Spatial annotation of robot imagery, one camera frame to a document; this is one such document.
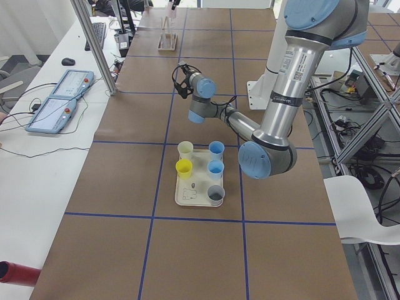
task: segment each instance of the gray cup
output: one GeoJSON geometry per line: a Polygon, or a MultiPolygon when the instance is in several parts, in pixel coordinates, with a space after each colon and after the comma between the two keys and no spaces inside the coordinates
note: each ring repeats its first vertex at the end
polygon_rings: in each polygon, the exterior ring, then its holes
{"type": "Polygon", "coordinates": [[[224,199],[225,190],[222,186],[210,186],[207,195],[212,205],[220,205],[224,199]]]}

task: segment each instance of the light yellow cup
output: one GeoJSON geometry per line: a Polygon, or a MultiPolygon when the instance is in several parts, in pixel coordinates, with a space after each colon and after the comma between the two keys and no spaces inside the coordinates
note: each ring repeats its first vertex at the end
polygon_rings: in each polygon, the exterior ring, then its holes
{"type": "Polygon", "coordinates": [[[175,164],[175,169],[181,179],[189,179],[192,175],[193,164],[188,159],[180,159],[175,164]]]}

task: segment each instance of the red object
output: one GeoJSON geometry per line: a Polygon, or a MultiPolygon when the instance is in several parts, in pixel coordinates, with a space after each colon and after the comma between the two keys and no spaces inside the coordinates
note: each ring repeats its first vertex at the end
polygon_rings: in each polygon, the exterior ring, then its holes
{"type": "Polygon", "coordinates": [[[0,262],[0,283],[17,284],[19,286],[35,286],[41,270],[33,267],[0,262]]]}

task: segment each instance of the table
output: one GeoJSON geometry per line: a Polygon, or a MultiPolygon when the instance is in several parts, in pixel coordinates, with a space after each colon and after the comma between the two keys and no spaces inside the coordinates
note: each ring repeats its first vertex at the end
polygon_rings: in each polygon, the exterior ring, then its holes
{"type": "Polygon", "coordinates": [[[273,12],[177,13],[175,52],[156,49],[163,11],[144,13],[31,299],[357,299],[301,109],[296,166],[256,181],[240,171],[232,131],[190,123],[173,89],[184,59],[215,80],[215,101],[236,94],[259,122],[246,81],[264,71],[273,12]],[[226,145],[221,207],[174,202],[183,140],[226,145]]]}
{"type": "MultiPolygon", "coordinates": [[[[108,26],[110,19],[94,18],[93,21],[106,22],[108,26]]],[[[115,60],[113,54],[119,55],[113,35],[113,30],[109,29],[103,47],[109,65],[115,60]]],[[[85,42],[77,20],[28,88],[56,83],[67,69],[92,70],[95,79],[99,79],[101,74],[93,55],[84,51],[85,42]],[[75,59],[76,65],[62,66],[61,60],[65,57],[75,59]]],[[[29,92],[18,101],[12,113],[29,111],[33,98],[45,100],[53,87],[29,92]]],[[[18,126],[12,119],[7,119],[0,127],[2,147],[30,156],[58,148],[90,148],[109,99],[106,89],[104,81],[100,80],[85,94],[88,107],[75,133],[43,136],[28,134],[23,128],[3,131],[18,126]]],[[[63,132],[76,129],[85,107],[84,101],[80,100],[75,117],[63,132]]],[[[31,116],[17,118],[21,124],[27,124],[31,116]]],[[[42,268],[87,154],[87,151],[70,150],[28,159],[0,151],[0,260],[42,268]]],[[[1,284],[0,298],[28,299],[32,290],[1,284]]]]}

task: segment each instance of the white tray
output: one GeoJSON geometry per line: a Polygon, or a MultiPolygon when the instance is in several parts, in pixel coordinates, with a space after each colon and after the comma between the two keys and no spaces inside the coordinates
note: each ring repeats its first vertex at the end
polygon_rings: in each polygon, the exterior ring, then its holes
{"type": "Polygon", "coordinates": [[[175,202],[182,206],[209,206],[216,208],[221,202],[213,204],[208,198],[207,191],[210,186],[223,187],[224,176],[219,180],[212,180],[208,175],[207,165],[210,162],[210,151],[203,149],[193,150],[191,162],[193,163],[192,175],[189,179],[181,179],[177,176],[175,189],[175,202]]]}

